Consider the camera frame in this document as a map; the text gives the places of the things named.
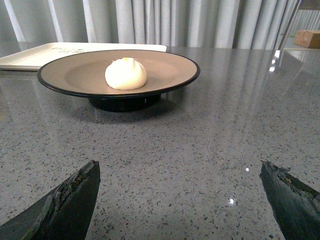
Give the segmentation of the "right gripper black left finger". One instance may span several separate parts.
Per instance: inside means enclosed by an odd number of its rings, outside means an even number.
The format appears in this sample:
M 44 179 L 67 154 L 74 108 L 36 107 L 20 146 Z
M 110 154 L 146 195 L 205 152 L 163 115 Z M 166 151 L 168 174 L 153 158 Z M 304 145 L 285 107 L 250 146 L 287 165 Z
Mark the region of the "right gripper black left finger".
M 2 240 L 84 240 L 100 186 L 100 165 L 90 161 L 25 211 L 0 227 Z

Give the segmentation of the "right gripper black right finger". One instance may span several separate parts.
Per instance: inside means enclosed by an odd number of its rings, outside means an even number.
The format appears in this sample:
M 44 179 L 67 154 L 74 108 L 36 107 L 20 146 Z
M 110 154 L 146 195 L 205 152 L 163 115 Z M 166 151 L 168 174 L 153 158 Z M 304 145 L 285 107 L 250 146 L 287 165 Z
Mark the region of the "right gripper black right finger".
M 320 238 L 320 193 L 289 174 L 288 168 L 263 161 L 260 178 L 274 218 L 287 240 Z

